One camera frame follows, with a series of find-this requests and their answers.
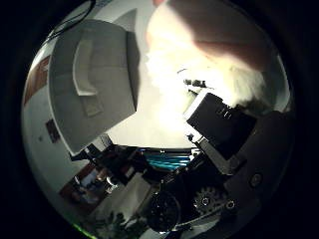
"gear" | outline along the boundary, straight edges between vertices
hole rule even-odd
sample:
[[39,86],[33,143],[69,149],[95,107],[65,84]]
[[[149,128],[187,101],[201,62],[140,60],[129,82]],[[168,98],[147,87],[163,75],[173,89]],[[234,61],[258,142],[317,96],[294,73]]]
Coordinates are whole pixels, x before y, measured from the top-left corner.
[[200,215],[215,211],[225,203],[226,195],[214,187],[202,188],[194,198],[194,207]]

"screw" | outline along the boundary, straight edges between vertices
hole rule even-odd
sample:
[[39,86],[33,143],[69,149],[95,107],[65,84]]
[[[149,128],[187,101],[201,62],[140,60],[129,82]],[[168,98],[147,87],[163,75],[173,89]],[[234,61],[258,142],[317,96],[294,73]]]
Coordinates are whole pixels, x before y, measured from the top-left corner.
[[234,207],[235,207],[234,201],[228,201],[228,202],[226,203],[226,208],[227,208],[228,210],[231,210],[231,209],[233,209]]
[[262,175],[260,173],[255,173],[250,179],[250,185],[252,187],[258,186],[262,181]]
[[201,199],[201,203],[204,206],[207,206],[209,204],[209,202],[210,202],[209,197],[204,197]]

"cable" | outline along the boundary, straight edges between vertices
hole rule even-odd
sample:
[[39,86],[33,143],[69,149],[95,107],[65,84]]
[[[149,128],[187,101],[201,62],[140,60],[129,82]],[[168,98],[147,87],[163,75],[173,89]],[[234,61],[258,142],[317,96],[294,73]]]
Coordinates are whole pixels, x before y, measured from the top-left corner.
[[90,0],[90,2],[91,2],[90,7],[89,7],[86,11],[84,11],[84,12],[82,12],[82,13],[80,13],[80,14],[78,14],[78,15],[76,15],[76,16],[74,16],[74,17],[72,17],[72,18],[70,18],[70,19],[68,19],[68,20],[66,20],[66,21],[64,21],[64,22],[62,22],[62,23],[60,23],[60,24],[58,24],[58,25],[54,28],[54,31],[55,31],[55,29],[57,29],[59,26],[65,24],[65,23],[68,23],[68,22],[70,22],[70,21],[76,19],[77,17],[80,17],[81,15],[83,15],[83,14],[85,13],[85,15],[84,15],[81,19],[79,19],[77,22],[75,22],[75,23],[73,23],[73,24],[71,24],[71,25],[69,25],[69,26],[66,26],[65,28],[63,28],[63,29],[61,29],[61,30],[59,30],[59,31],[57,31],[57,32],[54,32],[52,35],[50,35],[50,36],[46,39],[46,41],[41,45],[41,47],[43,47],[45,44],[47,44],[47,43],[49,43],[50,41],[52,41],[53,39],[59,37],[59,36],[60,36],[61,34],[63,34],[64,32],[70,30],[71,28],[73,28],[73,27],[75,27],[76,25],[78,25],[79,23],[81,23],[81,22],[92,12],[93,8],[94,8],[94,7],[96,6],[96,4],[97,4],[97,0]]

